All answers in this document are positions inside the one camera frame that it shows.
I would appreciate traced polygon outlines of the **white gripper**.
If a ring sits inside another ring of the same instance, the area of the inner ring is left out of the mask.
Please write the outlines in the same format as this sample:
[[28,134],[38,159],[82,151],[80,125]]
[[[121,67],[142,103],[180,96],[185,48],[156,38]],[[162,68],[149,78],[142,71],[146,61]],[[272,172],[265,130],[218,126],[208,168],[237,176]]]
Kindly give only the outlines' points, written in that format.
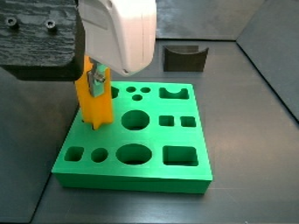
[[108,67],[130,76],[150,63],[154,54],[154,0],[78,0],[85,30],[85,54],[90,57],[88,90],[104,94]]

